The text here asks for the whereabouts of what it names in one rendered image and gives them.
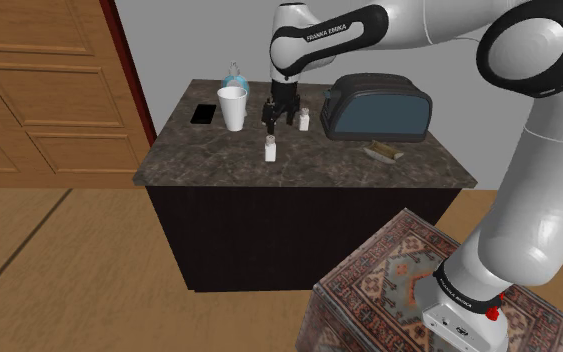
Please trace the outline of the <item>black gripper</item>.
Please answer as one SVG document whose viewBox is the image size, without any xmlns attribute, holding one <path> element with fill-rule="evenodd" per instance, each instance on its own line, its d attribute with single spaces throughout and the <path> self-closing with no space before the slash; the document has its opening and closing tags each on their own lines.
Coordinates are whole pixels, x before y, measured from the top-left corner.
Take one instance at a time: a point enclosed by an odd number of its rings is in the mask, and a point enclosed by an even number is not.
<svg viewBox="0 0 563 352">
<path fill-rule="evenodd" d="M 266 99 L 262 109 L 262 123 L 268 135 L 275 132 L 276 112 L 286 112 L 286 124 L 293 125 L 296 114 L 300 111 L 298 83 L 271 81 L 271 97 Z"/>
</svg>

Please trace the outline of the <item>white cup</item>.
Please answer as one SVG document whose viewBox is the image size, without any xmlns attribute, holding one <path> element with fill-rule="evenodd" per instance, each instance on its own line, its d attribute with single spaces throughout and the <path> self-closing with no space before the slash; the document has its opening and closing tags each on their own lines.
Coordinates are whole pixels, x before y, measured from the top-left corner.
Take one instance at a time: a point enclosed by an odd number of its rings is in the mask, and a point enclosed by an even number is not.
<svg viewBox="0 0 563 352">
<path fill-rule="evenodd" d="M 226 128 L 231 132 L 243 129 L 246 116 L 247 91 L 242 87 L 226 86 L 217 91 Z"/>
</svg>

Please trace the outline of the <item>blue and white spray bottle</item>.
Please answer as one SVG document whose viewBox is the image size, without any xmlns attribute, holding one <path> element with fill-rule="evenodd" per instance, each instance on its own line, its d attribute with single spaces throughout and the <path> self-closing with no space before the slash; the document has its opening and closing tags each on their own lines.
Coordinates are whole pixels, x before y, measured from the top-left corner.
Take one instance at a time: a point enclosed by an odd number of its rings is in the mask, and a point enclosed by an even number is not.
<svg viewBox="0 0 563 352">
<path fill-rule="evenodd" d="M 228 68 L 228 75 L 221 81 L 221 87 L 234 86 L 243 88 L 246 91 L 246 99 L 249 99 L 250 87 L 245 77 L 240 73 L 236 61 L 231 61 Z"/>
</svg>

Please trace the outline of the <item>black phone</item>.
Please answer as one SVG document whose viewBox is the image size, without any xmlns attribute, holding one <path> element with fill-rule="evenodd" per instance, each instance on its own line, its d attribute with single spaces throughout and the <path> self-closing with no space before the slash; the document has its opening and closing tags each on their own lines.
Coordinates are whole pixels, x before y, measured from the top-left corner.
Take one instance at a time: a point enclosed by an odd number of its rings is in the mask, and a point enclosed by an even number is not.
<svg viewBox="0 0 563 352">
<path fill-rule="evenodd" d="M 191 124 L 210 124 L 216 112 L 215 104 L 198 104 L 190 119 Z"/>
</svg>

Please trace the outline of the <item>black and blue toaster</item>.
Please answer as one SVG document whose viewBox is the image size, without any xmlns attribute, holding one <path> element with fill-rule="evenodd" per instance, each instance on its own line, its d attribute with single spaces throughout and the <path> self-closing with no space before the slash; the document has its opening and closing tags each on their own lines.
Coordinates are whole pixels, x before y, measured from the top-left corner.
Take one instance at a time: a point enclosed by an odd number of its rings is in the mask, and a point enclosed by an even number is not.
<svg viewBox="0 0 563 352">
<path fill-rule="evenodd" d="M 344 75 L 324 97 L 320 122 L 331 140 L 418 143 L 426 138 L 432 99 L 404 76 Z"/>
</svg>

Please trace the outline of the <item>dark kitchen island cabinet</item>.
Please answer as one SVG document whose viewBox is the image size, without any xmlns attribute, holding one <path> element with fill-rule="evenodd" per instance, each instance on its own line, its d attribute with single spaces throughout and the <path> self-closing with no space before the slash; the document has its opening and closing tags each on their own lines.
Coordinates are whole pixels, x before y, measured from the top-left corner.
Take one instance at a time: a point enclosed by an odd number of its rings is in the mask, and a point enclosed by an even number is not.
<svg viewBox="0 0 563 352">
<path fill-rule="evenodd" d="M 386 164 L 362 142 L 279 122 L 264 159 L 260 117 L 270 86 L 251 84 L 239 132 L 220 116 L 219 82 L 192 80 L 135 174 L 146 188 L 186 286 L 197 292 L 308 290 L 403 209 L 437 222 L 475 178 L 433 136 Z"/>
</svg>

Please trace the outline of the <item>patterned robot stand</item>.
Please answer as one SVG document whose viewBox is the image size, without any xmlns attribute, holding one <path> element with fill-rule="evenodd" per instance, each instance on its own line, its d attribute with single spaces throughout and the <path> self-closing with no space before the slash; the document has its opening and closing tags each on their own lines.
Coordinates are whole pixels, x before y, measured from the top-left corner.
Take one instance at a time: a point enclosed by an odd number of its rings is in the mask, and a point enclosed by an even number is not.
<svg viewBox="0 0 563 352">
<path fill-rule="evenodd" d="M 403 209 L 314 285 L 297 352 L 471 352 L 423 324 L 413 292 L 458 245 Z M 500 314 L 506 352 L 563 352 L 563 312 L 529 289 L 510 287 Z"/>
</svg>

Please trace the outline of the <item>brown wooden door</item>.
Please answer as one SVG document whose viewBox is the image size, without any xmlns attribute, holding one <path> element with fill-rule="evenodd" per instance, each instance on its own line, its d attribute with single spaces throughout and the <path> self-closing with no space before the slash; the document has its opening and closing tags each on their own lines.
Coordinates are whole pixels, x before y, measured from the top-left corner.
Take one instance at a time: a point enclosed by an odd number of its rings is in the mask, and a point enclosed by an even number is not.
<svg viewBox="0 0 563 352">
<path fill-rule="evenodd" d="M 0 0 L 0 187 L 130 188 L 155 137 L 115 0 Z"/>
</svg>

